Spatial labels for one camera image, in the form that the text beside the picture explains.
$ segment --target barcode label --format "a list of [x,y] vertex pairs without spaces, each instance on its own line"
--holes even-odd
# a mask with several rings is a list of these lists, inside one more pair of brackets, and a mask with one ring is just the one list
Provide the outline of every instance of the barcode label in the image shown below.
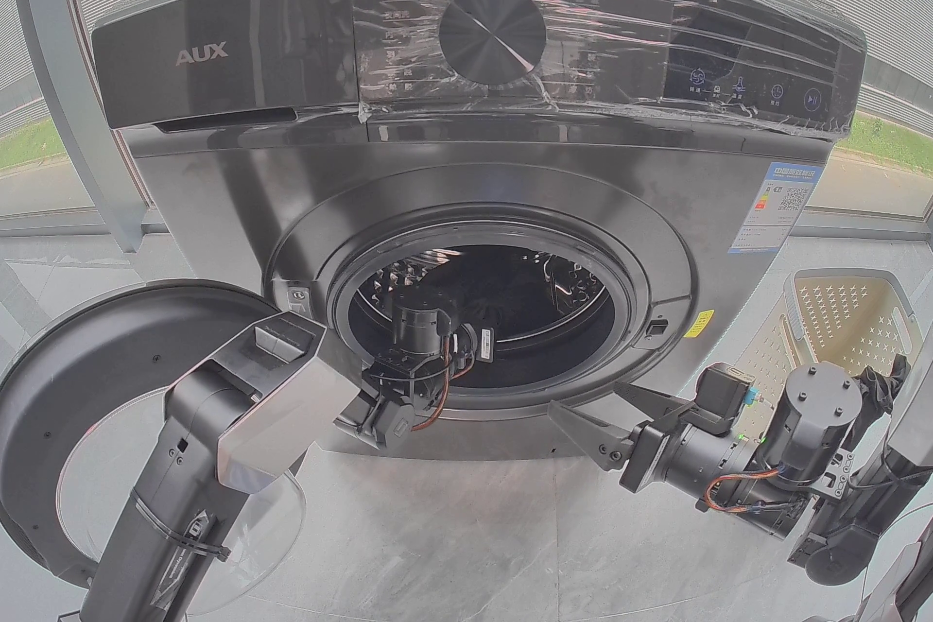
[[483,329],[480,341],[480,360],[488,363],[493,359],[493,330]]

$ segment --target metal pillar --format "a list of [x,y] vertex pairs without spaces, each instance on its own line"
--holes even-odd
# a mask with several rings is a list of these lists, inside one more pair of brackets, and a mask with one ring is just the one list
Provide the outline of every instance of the metal pillar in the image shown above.
[[104,119],[75,0],[16,0],[29,56],[65,150],[110,234],[139,248],[146,202]]

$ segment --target black cable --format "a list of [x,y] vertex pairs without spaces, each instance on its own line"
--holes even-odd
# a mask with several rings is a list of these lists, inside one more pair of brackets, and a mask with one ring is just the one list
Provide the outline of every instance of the black cable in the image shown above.
[[[850,480],[849,488],[855,489],[856,491],[864,490],[864,489],[874,489],[874,488],[889,488],[892,485],[905,484],[912,479],[916,479],[917,477],[925,477],[925,476],[933,475],[933,469],[925,469],[922,472],[915,472],[914,474],[908,475],[908,476],[896,475],[894,473],[894,470],[891,469],[891,465],[887,462],[887,457],[884,454],[887,451],[887,439],[890,435],[891,435],[891,429],[889,425],[888,430],[885,431],[884,433],[884,441],[881,444],[881,467],[883,468],[885,472],[887,472],[887,475],[890,477],[890,479],[885,479],[883,482],[874,482],[870,485],[854,485],[852,484],[852,481]],[[916,487],[916,485],[912,484],[912,485],[908,485],[908,487],[913,488],[913,487]]]
[[933,469],[925,469],[923,472],[917,472],[913,475],[908,476],[897,476],[894,475],[894,479],[885,479],[883,482],[874,482],[870,485],[854,485],[852,482],[849,482],[850,489],[874,489],[874,488],[889,488],[891,485],[898,485],[903,482],[909,482],[912,479],[916,479],[921,476],[931,476],[933,475]]

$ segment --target orange cable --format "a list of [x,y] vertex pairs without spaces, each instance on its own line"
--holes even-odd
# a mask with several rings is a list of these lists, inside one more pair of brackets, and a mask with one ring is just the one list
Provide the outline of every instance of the orange cable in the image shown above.
[[715,511],[721,511],[722,513],[747,513],[751,508],[749,505],[733,505],[730,508],[720,505],[715,500],[713,500],[712,491],[713,488],[716,488],[721,482],[725,482],[727,479],[770,479],[773,476],[779,474],[777,469],[769,469],[767,472],[758,472],[755,475],[723,475],[717,476],[709,485],[706,486],[706,490],[703,493],[704,502]]
[[440,394],[440,401],[437,402],[437,407],[435,407],[434,412],[431,413],[431,417],[415,425],[412,428],[412,432],[424,430],[429,425],[433,425],[435,421],[437,421],[437,418],[440,417],[440,413],[444,411],[444,405],[447,404],[447,394],[450,391],[449,339],[444,340],[444,362],[447,364],[447,369],[444,372],[444,391]]

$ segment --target yellow warning sticker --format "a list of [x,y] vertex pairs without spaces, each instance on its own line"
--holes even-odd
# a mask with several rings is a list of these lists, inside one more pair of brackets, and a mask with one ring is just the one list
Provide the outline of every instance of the yellow warning sticker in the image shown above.
[[706,325],[709,324],[709,320],[713,318],[713,314],[716,313],[713,310],[709,311],[700,311],[697,314],[697,320],[693,323],[693,326],[687,330],[687,334],[684,335],[684,339],[693,339],[695,336],[700,336],[700,333],[706,329]]

